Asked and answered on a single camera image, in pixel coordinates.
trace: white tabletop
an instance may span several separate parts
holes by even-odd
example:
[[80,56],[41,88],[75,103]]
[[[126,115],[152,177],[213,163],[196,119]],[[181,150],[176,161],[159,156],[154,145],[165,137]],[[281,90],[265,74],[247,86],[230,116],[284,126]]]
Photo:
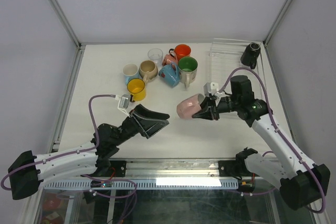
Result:
[[[208,81],[207,56],[211,44],[188,44],[191,56],[198,61],[196,80],[186,90],[182,83],[175,88],[157,77],[146,86],[146,98],[141,101],[147,109],[170,115],[169,125],[150,139],[140,134],[119,146],[116,158],[229,158],[251,147],[259,152],[270,150],[263,139],[242,120],[221,117],[219,121],[202,119],[182,120],[176,114],[176,106],[184,99],[203,93]],[[76,147],[90,141],[93,126],[88,111],[88,101],[96,94],[128,93],[122,68],[127,63],[139,65],[147,60],[147,52],[160,48],[164,55],[176,44],[88,45],[80,66],[59,150]],[[262,47],[258,64],[262,64],[271,107],[289,133],[275,82],[265,49]],[[97,98],[92,103],[97,125],[108,123],[121,125],[126,115],[117,110],[113,98]]]

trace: clear glass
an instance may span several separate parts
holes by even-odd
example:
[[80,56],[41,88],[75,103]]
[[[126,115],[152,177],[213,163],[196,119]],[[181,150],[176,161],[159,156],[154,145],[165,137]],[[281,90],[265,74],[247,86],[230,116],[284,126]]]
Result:
[[[256,181],[257,191],[267,190],[269,184]],[[146,189],[136,191],[136,200],[98,197],[87,204],[83,192],[45,190],[40,202],[41,211],[34,223],[44,224],[54,218],[52,224],[313,224],[312,215],[306,208],[293,211],[282,201],[280,192],[262,196],[244,196],[237,192],[219,189]],[[109,196],[124,196],[131,190],[106,190],[98,192]],[[133,211],[121,216],[129,205]]]
[[148,51],[148,58],[151,61],[154,61],[157,68],[162,67],[163,52],[159,48],[153,48]]

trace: enamel mug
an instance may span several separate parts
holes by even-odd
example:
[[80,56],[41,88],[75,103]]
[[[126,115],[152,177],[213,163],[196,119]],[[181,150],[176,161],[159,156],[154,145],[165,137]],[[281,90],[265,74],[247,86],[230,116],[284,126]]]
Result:
[[130,80],[138,79],[140,77],[138,67],[133,63],[126,64],[122,69],[122,73],[124,74],[126,85],[130,82]]
[[171,63],[164,66],[160,72],[159,76],[171,87],[175,87],[180,82],[179,67],[176,63]]

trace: cup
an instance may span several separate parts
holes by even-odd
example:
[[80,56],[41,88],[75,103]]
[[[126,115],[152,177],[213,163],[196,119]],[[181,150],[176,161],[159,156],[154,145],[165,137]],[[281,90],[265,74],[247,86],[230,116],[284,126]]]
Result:
[[180,74],[180,81],[185,85],[186,88],[189,87],[197,74],[198,63],[193,57],[184,57],[179,60],[178,68]]
[[133,95],[133,101],[141,101],[146,97],[145,83],[141,79],[130,80],[127,89]]
[[175,47],[175,49],[170,49],[169,50],[170,54],[175,54],[177,60],[181,60],[184,57],[188,57],[191,54],[191,48],[190,46],[186,44],[179,44]]
[[138,67],[133,63],[126,64],[122,69],[122,73],[124,74],[126,85],[130,80],[138,79],[140,77]]
[[159,76],[162,77],[169,86],[175,87],[180,82],[179,67],[174,62],[166,65],[160,70]]
[[162,65],[170,65],[171,63],[178,63],[179,61],[177,60],[176,54],[174,53],[174,49],[169,50],[169,54],[167,54],[162,61]]
[[176,107],[176,112],[182,119],[192,119],[193,114],[200,111],[201,103],[204,100],[204,95],[196,94],[188,99],[185,99]]
[[148,58],[153,61],[158,68],[162,66],[163,52],[159,48],[153,48],[148,51]]
[[153,61],[145,60],[139,66],[139,73],[144,83],[147,84],[158,75],[158,67]]

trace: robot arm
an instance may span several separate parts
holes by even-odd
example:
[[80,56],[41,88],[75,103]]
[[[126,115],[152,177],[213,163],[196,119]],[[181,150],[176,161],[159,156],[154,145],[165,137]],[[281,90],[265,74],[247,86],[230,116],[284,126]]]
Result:
[[118,152],[117,146],[140,133],[150,138],[166,127],[170,117],[168,114],[158,113],[137,105],[130,113],[126,112],[130,101],[129,95],[119,97],[118,109],[128,116],[119,127],[101,124],[97,127],[97,138],[85,144],[50,154],[36,155],[32,151],[23,152],[8,169],[13,199],[23,199],[31,196],[37,190],[51,182],[82,175],[104,175],[110,167],[109,158]]
[[[245,149],[236,155],[240,170],[258,174],[280,190],[286,204],[296,210],[321,198],[316,182],[307,167],[318,179],[324,194],[328,190],[330,171],[322,165],[316,165],[281,129],[275,120],[275,127],[270,119],[267,104],[255,99],[251,83],[246,76],[234,76],[230,79],[232,94],[221,97],[216,83],[204,86],[206,95],[201,110],[193,118],[218,120],[220,113],[237,112],[249,127],[257,132],[271,148],[281,164],[275,164],[263,158],[254,149]],[[291,147],[278,134],[280,131]]]

